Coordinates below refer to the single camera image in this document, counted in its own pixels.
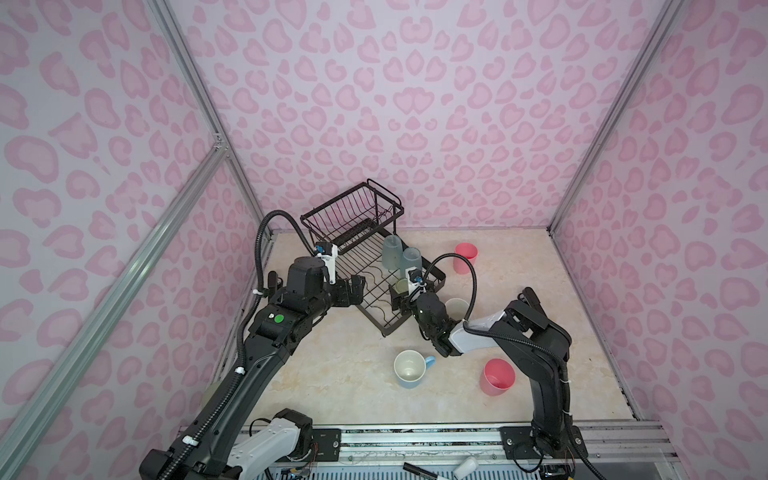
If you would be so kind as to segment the light green mug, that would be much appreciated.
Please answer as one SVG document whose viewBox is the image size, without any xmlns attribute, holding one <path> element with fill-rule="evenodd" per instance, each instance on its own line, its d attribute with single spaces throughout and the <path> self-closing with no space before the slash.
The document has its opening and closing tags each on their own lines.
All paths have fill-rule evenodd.
<svg viewBox="0 0 768 480">
<path fill-rule="evenodd" d="M 462 298 L 450 298 L 445 302 L 446 313 L 448 317 L 455 322 L 467 319 L 469 312 L 469 302 Z"/>
</svg>

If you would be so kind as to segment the teal frosted tumbler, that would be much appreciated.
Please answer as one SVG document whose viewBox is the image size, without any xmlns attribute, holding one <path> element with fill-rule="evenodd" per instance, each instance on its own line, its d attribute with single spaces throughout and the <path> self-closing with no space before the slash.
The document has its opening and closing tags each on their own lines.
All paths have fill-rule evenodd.
<svg viewBox="0 0 768 480">
<path fill-rule="evenodd" d="M 385 237 L 382 243 L 382 266 L 391 272 L 398 271 L 402 261 L 402 253 L 403 244 L 399 236 L 392 234 Z"/>
<path fill-rule="evenodd" d="M 402 278 L 408 277 L 408 271 L 412 268 L 418 271 L 422 268 L 422 255 L 418 248 L 406 247 L 401 256 L 400 273 Z"/>
</svg>

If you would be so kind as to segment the blue mug white inside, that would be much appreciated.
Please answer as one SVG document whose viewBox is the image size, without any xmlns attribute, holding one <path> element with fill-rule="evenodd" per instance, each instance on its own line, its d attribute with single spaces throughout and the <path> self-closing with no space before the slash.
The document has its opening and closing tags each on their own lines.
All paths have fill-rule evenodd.
<svg viewBox="0 0 768 480">
<path fill-rule="evenodd" d="M 415 350 L 404 350 L 395 357 L 393 371 L 401 387 L 412 389 L 421 384 L 435 362 L 434 356 L 424 356 Z"/>
</svg>

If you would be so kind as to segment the green transparent cup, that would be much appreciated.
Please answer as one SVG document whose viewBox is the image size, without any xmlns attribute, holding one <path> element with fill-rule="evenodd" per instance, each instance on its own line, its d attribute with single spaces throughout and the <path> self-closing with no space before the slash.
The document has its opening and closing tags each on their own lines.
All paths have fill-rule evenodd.
<svg viewBox="0 0 768 480">
<path fill-rule="evenodd" d="M 397 296 L 410 293 L 409 281 L 405 278 L 399 279 L 393 286 L 393 291 Z"/>
</svg>

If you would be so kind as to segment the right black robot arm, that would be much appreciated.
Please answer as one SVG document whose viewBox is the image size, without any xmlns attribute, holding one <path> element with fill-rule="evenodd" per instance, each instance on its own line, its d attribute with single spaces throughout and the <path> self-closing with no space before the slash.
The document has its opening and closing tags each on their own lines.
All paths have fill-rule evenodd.
<svg viewBox="0 0 768 480">
<path fill-rule="evenodd" d="M 533 401 L 529 448 L 552 458 L 571 451 L 586 462 L 588 452 L 571 412 L 567 368 L 572 345 L 570 334 L 546 316 L 535 291 L 530 288 L 519 293 L 503 310 L 472 319 L 478 294 L 474 266 L 457 253 L 446 253 L 439 258 L 458 260 L 469 269 L 472 290 L 462 317 L 455 320 L 449 316 L 445 302 L 428 280 L 434 264 L 407 271 L 408 289 L 392 295 L 394 308 L 411 314 L 424 339 L 445 358 L 499 347 L 529 379 Z"/>
</svg>

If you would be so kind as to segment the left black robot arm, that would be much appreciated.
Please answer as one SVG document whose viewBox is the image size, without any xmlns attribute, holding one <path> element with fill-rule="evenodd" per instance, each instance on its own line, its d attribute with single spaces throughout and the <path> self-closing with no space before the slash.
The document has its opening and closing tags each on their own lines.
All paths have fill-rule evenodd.
<svg viewBox="0 0 768 480">
<path fill-rule="evenodd" d="M 284 283 L 264 286 L 261 243 L 270 220 L 292 217 L 274 210 L 261 221 L 255 248 L 258 299 L 237 332 L 237 357 L 215 393 L 191 425 L 166 450 L 151 450 L 139 473 L 144 479 L 255 479 L 281 458 L 311 463 L 312 421 L 284 409 L 267 427 L 242 444 L 236 441 L 262 393 L 296 351 L 299 343 L 334 307 L 361 304 L 365 280 L 335 273 L 337 249 L 330 243 L 308 245 Z"/>
</svg>

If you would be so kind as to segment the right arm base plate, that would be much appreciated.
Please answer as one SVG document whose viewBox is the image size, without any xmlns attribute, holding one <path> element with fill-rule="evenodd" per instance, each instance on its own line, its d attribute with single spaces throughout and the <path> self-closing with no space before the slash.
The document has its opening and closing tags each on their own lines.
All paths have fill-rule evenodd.
<svg viewBox="0 0 768 480">
<path fill-rule="evenodd" d="M 499 428 L 501 444 L 507 460 L 532 460 L 533 462 L 549 459 L 573 457 L 580 460 L 588 458 L 586 441 L 580 430 L 572 426 L 571 433 L 564 427 L 554 437 L 535 431 L 531 426 L 502 426 Z"/>
</svg>

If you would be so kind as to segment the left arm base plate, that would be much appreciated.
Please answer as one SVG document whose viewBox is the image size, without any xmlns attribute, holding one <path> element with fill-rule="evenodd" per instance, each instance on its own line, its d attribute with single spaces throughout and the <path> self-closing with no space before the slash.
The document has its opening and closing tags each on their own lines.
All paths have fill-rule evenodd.
<svg viewBox="0 0 768 480">
<path fill-rule="evenodd" d="M 310 436 L 301 434 L 297 449 L 277 463 L 327 463 L 340 457 L 342 431 L 338 428 L 314 429 Z"/>
</svg>

